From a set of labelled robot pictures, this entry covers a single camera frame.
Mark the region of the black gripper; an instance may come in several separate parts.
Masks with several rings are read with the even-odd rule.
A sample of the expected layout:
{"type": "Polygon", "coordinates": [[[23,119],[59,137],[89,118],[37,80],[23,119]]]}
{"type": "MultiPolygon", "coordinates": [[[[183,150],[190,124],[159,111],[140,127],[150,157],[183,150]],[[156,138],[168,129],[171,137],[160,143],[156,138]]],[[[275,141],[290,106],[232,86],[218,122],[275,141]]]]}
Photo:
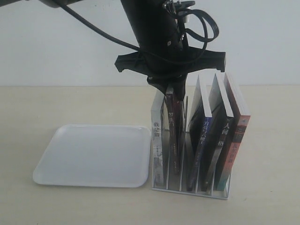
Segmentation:
{"type": "Polygon", "coordinates": [[[189,47],[186,58],[162,60],[151,55],[152,51],[139,48],[137,52],[119,55],[115,67],[119,72],[132,70],[147,75],[148,84],[161,92],[166,92],[169,78],[174,77],[171,79],[174,94],[178,100],[183,100],[186,94],[186,74],[204,69],[225,71],[226,52],[205,50],[200,58],[194,60],[199,51],[201,49],[189,47]]]}

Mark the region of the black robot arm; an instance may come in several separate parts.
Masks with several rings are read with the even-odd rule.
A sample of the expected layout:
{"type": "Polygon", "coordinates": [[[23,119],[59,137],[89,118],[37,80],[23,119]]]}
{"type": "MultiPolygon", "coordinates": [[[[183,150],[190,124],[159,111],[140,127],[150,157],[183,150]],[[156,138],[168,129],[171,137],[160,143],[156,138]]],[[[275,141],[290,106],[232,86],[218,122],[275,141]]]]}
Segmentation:
{"type": "Polygon", "coordinates": [[[123,9],[137,45],[117,39],[70,8],[69,0],[46,0],[53,8],[62,8],[99,35],[133,53],[120,55],[118,71],[132,70],[147,76],[149,85],[165,93],[173,88],[178,99],[185,96],[187,75],[203,69],[225,71],[225,53],[207,49],[219,36],[215,20],[205,11],[194,9],[193,0],[124,0],[123,9]]]}

